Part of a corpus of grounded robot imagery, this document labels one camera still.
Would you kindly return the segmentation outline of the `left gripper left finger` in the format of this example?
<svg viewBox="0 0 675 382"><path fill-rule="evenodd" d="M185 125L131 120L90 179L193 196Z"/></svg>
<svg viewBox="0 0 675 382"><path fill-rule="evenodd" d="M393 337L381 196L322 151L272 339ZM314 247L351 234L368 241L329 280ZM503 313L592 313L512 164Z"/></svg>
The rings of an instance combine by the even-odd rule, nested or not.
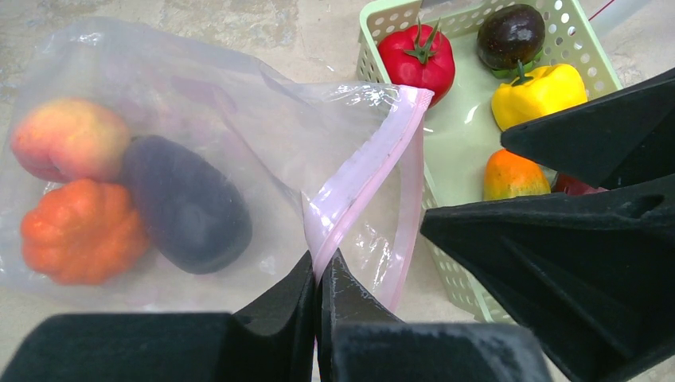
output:
<svg viewBox="0 0 675 382"><path fill-rule="evenodd" d="M21 343L4 381L308 381L309 255L230 313L61 314Z"/></svg>

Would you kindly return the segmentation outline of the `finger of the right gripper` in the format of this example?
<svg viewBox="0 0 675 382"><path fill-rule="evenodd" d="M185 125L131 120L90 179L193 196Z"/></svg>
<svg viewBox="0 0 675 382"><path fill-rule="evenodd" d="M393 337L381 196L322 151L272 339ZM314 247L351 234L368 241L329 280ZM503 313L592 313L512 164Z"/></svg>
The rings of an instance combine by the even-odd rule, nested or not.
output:
<svg viewBox="0 0 675 382"><path fill-rule="evenodd" d="M674 354L674 178L430 209L422 234L529 328L573 381Z"/></svg>
<svg viewBox="0 0 675 382"><path fill-rule="evenodd" d="M511 127L501 145L594 188L671 176L674 71Z"/></svg>

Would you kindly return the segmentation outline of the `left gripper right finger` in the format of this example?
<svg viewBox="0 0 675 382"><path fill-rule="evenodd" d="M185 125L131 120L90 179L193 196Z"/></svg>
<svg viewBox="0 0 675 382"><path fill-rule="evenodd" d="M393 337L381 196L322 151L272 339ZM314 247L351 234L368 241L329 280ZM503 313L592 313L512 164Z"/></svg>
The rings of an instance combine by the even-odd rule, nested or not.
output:
<svg viewBox="0 0 675 382"><path fill-rule="evenodd" d="M323 381L550 381L538 340L508 324L406 323L357 281L336 252L318 284Z"/></svg>

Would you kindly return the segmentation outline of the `purple toy eggplant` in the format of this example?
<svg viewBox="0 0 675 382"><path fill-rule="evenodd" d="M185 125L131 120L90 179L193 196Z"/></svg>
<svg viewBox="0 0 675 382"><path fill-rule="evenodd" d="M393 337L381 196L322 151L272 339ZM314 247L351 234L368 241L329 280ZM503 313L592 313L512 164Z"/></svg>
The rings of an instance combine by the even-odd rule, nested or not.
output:
<svg viewBox="0 0 675 382"><path fill-rule="evenodd" d="M159 135L134 138L123 156L121 182L154 246L183 271L219 271L252 241L252 218L237 187L176 142Z"/></svg>

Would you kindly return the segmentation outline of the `light green plastic basket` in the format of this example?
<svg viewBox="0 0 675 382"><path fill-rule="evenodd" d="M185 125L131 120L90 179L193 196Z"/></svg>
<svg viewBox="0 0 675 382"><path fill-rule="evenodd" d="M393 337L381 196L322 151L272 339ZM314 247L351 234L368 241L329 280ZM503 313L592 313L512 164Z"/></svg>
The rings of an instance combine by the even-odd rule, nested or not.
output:
<svg viewBox="0 0 675 382"><path fill-rule="evenodd" d="M534 64L575 67L589 99L619 90L619 79L599 43L600 36L618 24L612 15L617 5L604 2L595 12L585 14L577 1L533 2L545 24L544 46ZM426 209L482 198L485 163L499 148L501 132L490 101L500 79L478 58L477 33L490 15L506 7L505 1L477 1L462 10L430 11L425 1L374 1L361 10L356 70L361 80L389 82L377 47L391 33L418 21L438 25L451 42L454 85L424 121L422 205Z"/></svg>

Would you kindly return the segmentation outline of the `clear zip top bag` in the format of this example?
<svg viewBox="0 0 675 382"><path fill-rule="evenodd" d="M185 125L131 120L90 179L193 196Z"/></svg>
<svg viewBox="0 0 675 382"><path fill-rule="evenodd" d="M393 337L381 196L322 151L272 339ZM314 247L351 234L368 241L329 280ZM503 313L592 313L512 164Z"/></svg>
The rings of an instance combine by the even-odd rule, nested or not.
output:
<svg viewBox="0 0 675 382"><path fill-rule="evenodd" d="M159 135L222 172L252 218L245 252L219 271L190 274L154 246L139 213L150 247L129 271L70 286L30 269L22 219L72 181L33 176L10 137L35 107L61 98L110 109L131 142ZM245 53L111 18L77 21L35 47L14 104L1 150L1 283L86 310L235 311L302 256L315 281L340 252L394 309L419 227L430 101L405 85L297 84Z"/></svg>

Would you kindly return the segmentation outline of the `orange toy pumpkin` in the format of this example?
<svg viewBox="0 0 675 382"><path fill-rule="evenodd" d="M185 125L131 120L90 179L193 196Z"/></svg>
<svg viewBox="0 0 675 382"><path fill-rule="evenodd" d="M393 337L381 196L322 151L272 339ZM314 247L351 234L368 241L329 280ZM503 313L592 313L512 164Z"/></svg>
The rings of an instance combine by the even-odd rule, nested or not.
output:
<svg viewBox="0 0 675 382"><path fill-rule="evenodd" d="M130 192L90 179L46 193L20 232L26 265L60 285L101 285L129 271L150 247Z"/></svg>

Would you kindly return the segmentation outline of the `pink toy peach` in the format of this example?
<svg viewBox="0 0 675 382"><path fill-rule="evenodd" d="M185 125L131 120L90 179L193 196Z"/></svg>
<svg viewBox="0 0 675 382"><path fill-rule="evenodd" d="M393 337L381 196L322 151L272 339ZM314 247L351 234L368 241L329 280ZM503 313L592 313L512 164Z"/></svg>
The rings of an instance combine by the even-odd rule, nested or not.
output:
<svg viewBox="0 0 675 382"><path fill-rule="evenodd" d="M10 147L19 164L45 181L114 181L131 130L116 113L92 101L61 98L35 107L14 129Z"/></svg>

